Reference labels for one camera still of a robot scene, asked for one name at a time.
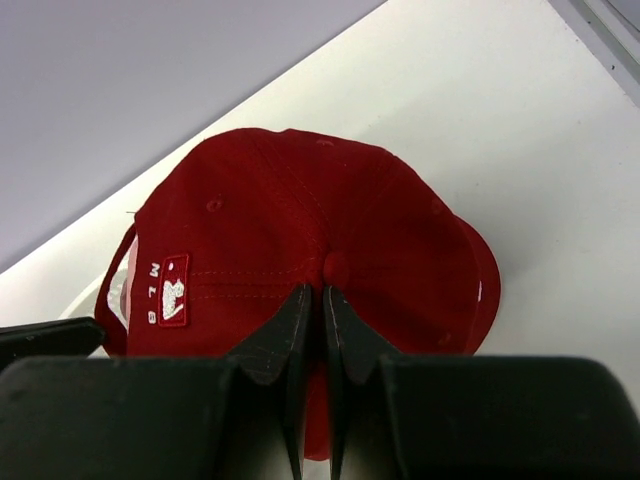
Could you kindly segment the pink baseball cap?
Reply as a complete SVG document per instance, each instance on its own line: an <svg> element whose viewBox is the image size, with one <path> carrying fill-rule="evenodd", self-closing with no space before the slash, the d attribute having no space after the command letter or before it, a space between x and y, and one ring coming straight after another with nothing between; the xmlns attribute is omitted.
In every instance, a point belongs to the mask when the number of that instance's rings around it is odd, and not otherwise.
<svg viewBox="0 0 640 480"><path fill-rule="evenodd" d="M138 254L138 239L134 237L134 240L129 248L127 257L127 276L123 283L121 295L120 295L120 310L123 316L123 324L125 327L129 326L129 319L131 315L131 288L135 278L136 262Z"/></svg>

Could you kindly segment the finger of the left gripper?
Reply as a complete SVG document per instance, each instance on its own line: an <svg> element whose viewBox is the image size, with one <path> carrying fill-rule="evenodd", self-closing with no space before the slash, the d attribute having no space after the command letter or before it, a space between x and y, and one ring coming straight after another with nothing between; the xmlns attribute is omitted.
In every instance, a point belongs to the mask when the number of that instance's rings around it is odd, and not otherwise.
<svg viewBox="0 0 640 480"><path fill-rule="evenodd" d="M2 327L1 369L32 356L87 357L105 340L105 330L88 316Z"/></svg>

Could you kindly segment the red cap with strap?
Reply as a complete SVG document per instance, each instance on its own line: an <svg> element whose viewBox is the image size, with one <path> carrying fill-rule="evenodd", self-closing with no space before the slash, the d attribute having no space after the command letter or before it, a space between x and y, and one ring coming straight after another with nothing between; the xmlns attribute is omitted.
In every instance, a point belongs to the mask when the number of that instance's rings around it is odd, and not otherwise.
<svg viewBox="0 0 640 480"><path fill-rule="evenodd" d="M409 165L293 129L198 144L135 213L122 261L124 315L109 281L94 309L110 356L224 355L303 284L339 289L403 352L471 354L501 298L489 246Z"/></svg>

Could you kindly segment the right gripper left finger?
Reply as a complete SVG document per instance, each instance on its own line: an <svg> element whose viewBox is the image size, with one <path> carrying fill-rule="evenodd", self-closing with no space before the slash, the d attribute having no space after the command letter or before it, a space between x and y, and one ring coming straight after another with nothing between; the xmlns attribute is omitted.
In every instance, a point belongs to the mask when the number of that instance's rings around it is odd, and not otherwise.
<svg viewBox="0 0 640 480"><path fill-rule="evenodd" d="M1 369L5 479L298 479L309 286L221 358L32 356Z"/></svg>

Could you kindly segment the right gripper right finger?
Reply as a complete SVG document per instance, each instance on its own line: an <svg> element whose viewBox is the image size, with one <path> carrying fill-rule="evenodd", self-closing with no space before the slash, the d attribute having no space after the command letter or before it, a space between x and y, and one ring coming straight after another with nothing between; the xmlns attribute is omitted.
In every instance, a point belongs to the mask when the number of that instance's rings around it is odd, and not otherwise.
<svg viewBox="0 0 640 480"><path fill-rule="evenodd" d="M408 355L324 292L335 479L635 479L639 421L585 358Z"/></svg>

